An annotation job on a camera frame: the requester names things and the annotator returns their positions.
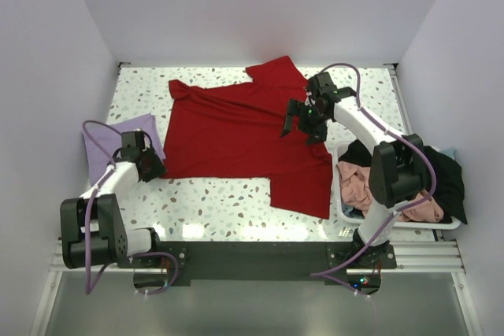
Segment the red t shirt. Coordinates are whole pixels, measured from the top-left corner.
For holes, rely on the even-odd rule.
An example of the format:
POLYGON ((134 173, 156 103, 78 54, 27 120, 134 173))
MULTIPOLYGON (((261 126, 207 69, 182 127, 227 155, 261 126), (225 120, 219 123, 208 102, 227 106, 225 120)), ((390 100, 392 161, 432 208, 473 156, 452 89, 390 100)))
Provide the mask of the red t shirt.
POLYGON ((271 206, 328 219, 331 154, 298 130, 281 135, 288 101, 306 97, 306 78, 288 56, 246 73, 249 82, 225 87, 169 81, 165 178, 266 178, 271 206))

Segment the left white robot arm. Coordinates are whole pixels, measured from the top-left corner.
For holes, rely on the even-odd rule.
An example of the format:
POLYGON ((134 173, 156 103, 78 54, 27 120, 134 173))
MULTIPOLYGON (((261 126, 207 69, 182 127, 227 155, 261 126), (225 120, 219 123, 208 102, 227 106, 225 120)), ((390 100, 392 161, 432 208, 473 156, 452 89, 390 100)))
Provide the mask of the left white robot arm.
POLYGON ((98 181, 60 205, 61 251, 67 268, 123 264, 133 256, 146 267, 162 260, 158 233, 152 227, 128 230, 120 199, 138 183, 164 175, 165 166, 145 131, 123 132, 120 140, 98 181))

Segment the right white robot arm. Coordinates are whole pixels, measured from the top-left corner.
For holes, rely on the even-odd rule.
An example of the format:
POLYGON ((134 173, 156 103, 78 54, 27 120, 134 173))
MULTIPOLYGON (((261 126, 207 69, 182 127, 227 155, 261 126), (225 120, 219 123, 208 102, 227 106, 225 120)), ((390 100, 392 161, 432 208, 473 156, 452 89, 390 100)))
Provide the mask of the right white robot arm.
POLYGON ((350 130, 372 157, 371 205, 350 249, 352 261, 367 268, 378 259, 377 246, 388 242, 399 216, 432 198, 435 170, 418 135, 403 135, 385 124, 364 105, 359 87, 337 87, 329 72, 322 70, 309 78, 305 100, 288 101, 281 134, 297 128, 306 134, 308 144, 322 143, 329 121, 350 130))

